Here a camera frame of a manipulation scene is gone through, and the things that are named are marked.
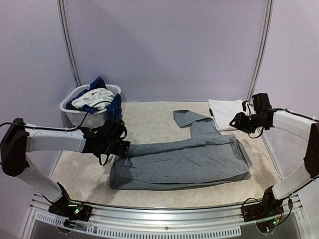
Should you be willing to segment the white and green raglan shirt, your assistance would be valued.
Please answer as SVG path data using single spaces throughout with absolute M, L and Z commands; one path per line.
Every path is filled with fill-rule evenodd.
M 230 122 L 237 113 L 242 112 L 242 100 L 218 101 L 208 100 L 209 108 L 212 112 L 212 119 L 219 131 L 233 131 L 236 128 L 230 126 Z

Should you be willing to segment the grey garment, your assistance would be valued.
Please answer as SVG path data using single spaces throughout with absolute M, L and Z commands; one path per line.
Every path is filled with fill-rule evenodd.
M 131 145 L 126 158 L 114 159 L 111 189 L 167 191 L 250 179 L 252 162 L 234 135 L 222 135 L 212 118 L 192 111 L 173 111 L 173 118 L 191 137 Z

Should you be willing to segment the blue plaid garment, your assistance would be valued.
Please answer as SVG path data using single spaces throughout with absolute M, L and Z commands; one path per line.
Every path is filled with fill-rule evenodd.
M 121 95 L 120 95 L 121 89 L 120 89 L 118 86 L 116 86 L 116 85 L 106 85 L 105 82 L 104 82 L 104 80 L 103 80 L 101 77 L 98 77 L 94 82 L 92 82 L 92 83 L 90 84 L 90 89 L 84 90 L 84 91 L 81 92 L 78 96 L 76 96 L 74 99 L 70 100 L 70 101 L 67 103 L 67 105 L 66 105 L 67 109 L 69 109 L 69 110 L 75 110 L 76 108 L 71 105 L 71 102 L 72 102 L 73 100 L 75 100 L 76 98 L 82 96 L 84 93 L 86 93 L 86 92 L 88 92 L 88 91 L 90 91 L 90 90 L 93 90 L 93 89 L 97 89 L 97 88 L 105 88 L 105 89 L 111 91 L 111 92 L 115 95 L 114 99 L 110 102 L 110 104 L 108 104 L 108 105 L 105 107 L 105 109 L 106 109 L 107 111 L 110 111 L 111 109 L 116 110 L 117 107 L 120 106 L 119 103 L 122 104 L 122 98 L 121 98 Z M 85 117 L 88 115 L 88 113 L 93 114 L 93 113 L 99 111 L 99 110 L 94 109 L 94 108 L 89 108 L 88 106 L 85 106 L 84 109 L 79 109 L 79 110 L 80 110 L 80 111 L 86 111 L 86 112 L 87 112 L 87 113 L 85 114 L 85 116 L 84 116 L 82 122 L 80 123 L 80 125 L 84 122 L 84 119 L 85 119 Z

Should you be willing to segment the aluminium corner post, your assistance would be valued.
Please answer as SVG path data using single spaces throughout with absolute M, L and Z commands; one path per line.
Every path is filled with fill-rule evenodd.
M 63 40 L 65 44 L 67 58 L 70 65 L 71 74 L 73 77 L 75 87 L 79 87 L 81 85 L 81 80 L 80 80 L 79 72 L 77 69 L 71 37 L 69 33 L 65 1 L 57 0 L 57 7 L 58 7 L 59 18 L 60 18 L 62 36 L 63 36 Z
M 273 0 L 266 1 L 266 10 L 265 10 L 264 21 L 263 21 L 263 26 L 262 26 L 262 33 L 261 33 L 261 38 L 260 38 L 260 43 L 259 43 L 259 48 L 258 48 L 257 60 L 256 60 L 252 79 L 251 79 L 250 86 L 249 86 L 247 96 L 246 96 L 247 101 L 252 100 L 252 96 L 254 94 L 254 91 L 255 91 L 255 88 L 257 85 L 257 81 L 258 81 L 258 77 L 259 77 L 259 73 L 260 73 L 260 70 L 262 67 L 262 62 L 263 62 L 263 58 L 264 58 L 265 51 L 266 51 L 267 40 L 268 40 L 269 30 L 270 30 L 270 25 L 271 25 L 273 5 L 274 5 Z

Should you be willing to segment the right aluminium corner post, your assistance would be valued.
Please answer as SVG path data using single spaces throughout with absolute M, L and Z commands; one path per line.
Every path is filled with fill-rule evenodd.
M 267 40 L 268 40 L 269 30 L 270 30 L 270 25 L 271 25 L 273 5 L 274 5 L 273 0 L 266 1 L 266 10 L 265 10 L 264 21 L 263 21 L 263 26 L 262 26 L 262 33 L 261 33 L 261 38 L 260 38 L 260 43 L 259 43 L 259 48 L 258 48 L 257 60 L 256 60 L 252 79 L 251 79 L 250 86 L 249 86 L 247 96 L 246 96 L 247 101 L 252 100 L 252 96 L 254 94 L 254 91 L 255 91 L 255 88 L 257 85 L 257 81 L 258 81 L 258 77 L 259 77 L 259 73 L 260 73 L 260 70 L 262 67 L 262 62 L 263 62 L 263 58 L 264 58 L 265 51 L 266 51 Z

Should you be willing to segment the left aluminium corner post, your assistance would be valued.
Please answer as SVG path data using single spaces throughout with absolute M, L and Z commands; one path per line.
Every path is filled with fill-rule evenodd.
M 80 80 L 79 72 L 77 69 L 71 37 L 69 33 L 65 1 L 57 0 L 57 7 L 58 7 L 59 18 L 60 18 L 62 36 L 63 36 L 63 40 L 65 44 L 67 58 L 70 65 L 71 74 L 73 77 L 75 87 L 79 87 L 81 85 L 81 80 Z

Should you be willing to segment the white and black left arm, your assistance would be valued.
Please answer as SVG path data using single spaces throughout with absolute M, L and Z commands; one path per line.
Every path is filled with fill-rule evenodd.
M 7 132 L 0 142 L 2 171 L 16 177 L 54 204 L 63 216 L 74 212 L 68 193 L 63 186 L 42 173 L 28 158 L 29 152 L 73 151 L 127 157 L 130 142 L 125 138 L 127 129 L 123 122 L 112 120 L 97 128 L 76 126 L 74 128 L 49 128 L 26 124 L 22 118 L 8 122 Z

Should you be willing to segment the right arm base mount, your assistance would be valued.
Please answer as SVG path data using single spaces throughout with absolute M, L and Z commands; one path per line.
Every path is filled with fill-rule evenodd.
M 284 219 L 282 201 L 266 205 L 255 198 L 246 199 L 241 205 L 244 222 L 255 222 L 257 230 L 262 234 L 272 233 Z

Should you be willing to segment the white garment in basket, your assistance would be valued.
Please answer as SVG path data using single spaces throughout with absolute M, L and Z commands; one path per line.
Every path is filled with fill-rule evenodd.
M 104 109 L 114 99 L 115 95 L 105 89 L 97 88 L 84 93 L 71 102 L 71 105 L 76 109 L 84 109 L 85 106 L 97 110 Z

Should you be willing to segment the aluminium front rail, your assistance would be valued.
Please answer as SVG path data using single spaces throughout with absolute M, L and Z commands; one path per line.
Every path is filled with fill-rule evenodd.
M 312 234 L 297 195 L 283 211 L 247 221 L 242 202 L 224 207 L 137 209 L 92 204 L 88 221 L 71 221 L 49 212 L 33 195 L 24 239 L 309 239 Z

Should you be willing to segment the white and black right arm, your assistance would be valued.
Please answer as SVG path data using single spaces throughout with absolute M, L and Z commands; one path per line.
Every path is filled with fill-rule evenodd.
M 258 164 L 254 170 L 266 175 L 261 182 L 267 186 L 258 213 L 268 217 L 289 196 L 305 189 L 311 182 L 319 180 L 319 122 L 289 112 L 284 109 L 256 110 L 255 114 L 237 113 L 229 124 L 248 135 L 260 129 L 261 132 L 271 128 L 283 131 L 276 141 L 277 149 L 282 152 L 282 167 L 289 169 L 290 174 L 282 181 L 271 184 L 269 169 Z

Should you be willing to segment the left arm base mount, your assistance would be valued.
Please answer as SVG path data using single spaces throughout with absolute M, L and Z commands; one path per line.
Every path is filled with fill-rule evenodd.
M 84 202 L 75 204 L 71 202 L 55 202 L 49 206 L 48 211 L 52 214 L 65 217 L 66 220 L 63 226 L 74 229 L 78 221 L 89 221 L 93 208 Z

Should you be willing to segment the white plastic laundry basket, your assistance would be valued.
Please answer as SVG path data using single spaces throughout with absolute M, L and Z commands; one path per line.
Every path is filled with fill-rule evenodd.
M 75 110 L 69 110 L 67 109 L 66 105 L 67 103 L 74 99 L 76 96 L 78 96 L 81 92 L 84 90 L 90 89 L 90 85 L 82 85 L 77 88 L 75 88 L 67 97 L 64 101 L 61 102 L 60 104 L 60 110 L 66 114 L 67 118 L 69 119 L 70 123 L 73 126 L 78 126 L 85 114 L 87 113 L 86 111 L 80 111 L 78 109 Z M 96 128 L 99 126 L 102 126 L 107 120 L 109 119 L 117 119 L 120 120 L 122 116 L 121 112 L 121 103 L 119 103 L 119 107 L 117 107 L 116 110 L 111 109 L 110 111 L 107 111 L 106 109 L 97 111 L 93 114 L 88 113 L 88 115 L 85 117 L 84 122 L 81 124 L 81 127 L 89 127 L 89 128 Z

